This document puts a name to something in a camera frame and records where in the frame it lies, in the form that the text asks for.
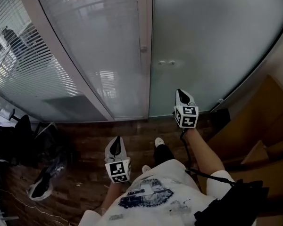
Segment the cardboard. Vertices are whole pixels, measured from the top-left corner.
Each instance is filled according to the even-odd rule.
[[[266,146],[283,141],[283,114],[267,129],[261,139]]]
[[[244,182],[262,180],[263,186],[269,187],[269,198],[283,196],[283,160],[247,171],[229,173],[235,181],[241,178]]]
[[[283,141],[265,148],[270,160],[275,161],[283,157]]]
[[[236,158],[231,158],[228,160],[223,160],[222,163],[226,170],[231,170],[230,168],[235,168],[241,165],[241,162],[245,159],[246,156],[240,156]]]
[[[221,160],[247,155],[265,131],[283,114],[283,90],[267,76],[248,104],[208,145]]]
[[[262,141],[258,141],[257,144],[251,149],[249,154],[241,162],[242,165],[252,166],[260,163],[269,162],[269,158]]]
[[[257,218],[257,226],[283,226],[283,214],[268,216],[268,217],[259,217]]]

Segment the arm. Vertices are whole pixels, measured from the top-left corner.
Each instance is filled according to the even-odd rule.
[[[225,169],[220,158],[202,139],[196,129],[189,129],[186,136],[201,172],[211,175],[216,171]]]
[[[108,210],[113,202],[122,195],[122,184],[121,183],[110,183],[107,195],[102,203],[102,209]]]

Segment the white sneaker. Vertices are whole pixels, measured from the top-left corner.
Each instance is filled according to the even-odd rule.
[[[151,170],[151,167],[149,167],[148,165],[144,165],[141,169],[142,169],[141,171],[142,171],[143,173],[145,173],[146,171]]]
[[[164,144],[165,145],[165,142],[163,139],[161,139],[160,137],[156,138],[155,139],[155,146],[158,147],[159,145],[161,144]]]

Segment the graphic print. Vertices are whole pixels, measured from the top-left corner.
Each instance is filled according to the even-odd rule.
[[[157,179],[143,180],[121,198],[118,205],[125,209],[134,207],[157,207],[166,203],[174,193]]]

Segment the plastic bag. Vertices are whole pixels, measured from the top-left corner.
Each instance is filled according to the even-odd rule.
[[[41,171],[34,184],[28,187],[26,191],[28,197],[34,201],[41,201],[49,197],[54,185],[66,172],[71,158],[72,155],[68,151],[60,153],[49,167],[45,167]]]
[[[34,138],[34,148],[38,162],[50,165],[61,151],[65,150],[65,147],[68,146],[54,123],[50,123],[44,128],[38,126],[35,134],[37,135]]]

